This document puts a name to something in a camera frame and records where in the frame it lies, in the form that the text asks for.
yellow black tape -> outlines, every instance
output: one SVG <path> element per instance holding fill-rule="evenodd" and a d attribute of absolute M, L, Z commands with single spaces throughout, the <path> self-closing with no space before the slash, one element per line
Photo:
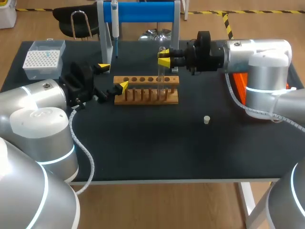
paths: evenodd
<path fill-rule="evenodd" d="M 208 10 L 189 11 L 189 14 L 229 14 L 229 13 L 305 13 L 305 10 Z"/>
<path fill-rule="evenodd" d="M 27 12 L 27 11 L 53 11 L 53 9 L 16 9 L 18 12 Z"/>
<path fill-rule="evenodd" d="M 230 26 L 229 20 L 228 20 L 228 14 L 227 13 L 223 13 L 222 17 L 223 17 L 223 20 L 224 20 L 224 25 L 225 25 L 225 28 L 227 30 L 227 34 L 228 34 L 229 39 L 230 40 L 234 39 L 233 33 L 232 33 L 232 29 L 231 29 L 231 26 Z"/>
<path fill-rule="evenodd" d="M 16 9 L 16 11 L 53 11 L 53 9 Z M 223 13 L 305 13 L 305 10 L 207 10 L 189 11 L 189 14 L 223 14 Z"/>

pipette stand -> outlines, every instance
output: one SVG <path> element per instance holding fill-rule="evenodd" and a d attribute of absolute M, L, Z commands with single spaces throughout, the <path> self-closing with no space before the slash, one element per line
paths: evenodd
<path fill-rule="evenodd" d="M 113 46 L 108 27 L 108 23 L 112 21 L 111 3 L 98 0 L 97 11 L 100 27 L 102 63 L 111 64 Z M 119 23 L 125 22 L 171 22 L 172 37 L 170 48 L 179 49 L 179 0 L 175 0 L 174 2 L 119 2 Z M 172 72 L 178 72 L 178 68 L 172 69 Z"/>

wooden test tube rack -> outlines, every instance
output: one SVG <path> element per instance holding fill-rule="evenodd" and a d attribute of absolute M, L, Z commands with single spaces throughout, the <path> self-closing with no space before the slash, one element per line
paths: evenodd
<path fill-rule="evenodd" d="M 168 105 L 178 104 L 179 85 L 178 76 L 165 76 L 164 82 L 158 82 L 157 76 L 115 76 L 113 83 L 118 84 L 128 81 L 129 89 L 125 93 L 116 95 L 114 104 L 116 105 Z M 160 95 L 157 89 L 152 89 L 149 86 L 157 86 L 159 83 L 164 85 Z M 140 89 L 135 89 L 132 86 L 143 86 Z"/>

black table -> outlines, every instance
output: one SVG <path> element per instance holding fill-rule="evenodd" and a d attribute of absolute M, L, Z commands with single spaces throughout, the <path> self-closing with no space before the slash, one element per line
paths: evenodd
<path fill-rule="evenodd" d="M 22 65 L 32 42 L 23 42 L 1 91 L 34 81 Z M 113 85 L 114 75 L 157 75 L 158 42 L 120 42 L 111 73 L 95 77 L 99 89 Z M 66 41 L 63 74 L 72 61 L 101 62 L 99 42 Z M 73 120 L 79 140 L 95 160 L 94 181 L 167 180 L 179 182 L 282 177 L 304 157 L 304 134 L 286 123 L 250 118 L 235 105 L 224 75 L 192 76 L 179 69 L 179 104 L 114 106 L 90 101 Z M 303 88 L 293 66 L 290 86 Z M 209 125 L 203 117 L 211 117 Z M 78 148 L 79 174 L 86 181 L 89 161 Z"/>

black chair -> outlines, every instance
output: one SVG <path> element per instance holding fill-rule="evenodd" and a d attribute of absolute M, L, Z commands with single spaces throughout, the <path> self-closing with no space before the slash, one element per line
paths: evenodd
<path fill-rule="evenodd" d="M 59 29 L 61 30 L 61 32 L 68 37 L 73 37 L 71 14 L 79 10 L 83 11 L 88 17 L 92 36 L 99 34 L 100 32 L 96 3 L 94 3 L 93 5 L 62 7 L 54 9 L 53 16 L 56 20 L 59 21 Z M 90 37 L 87 23 L 83 14 L 74 14 L 73 21 L 76 38 L 83 39 Z"/>

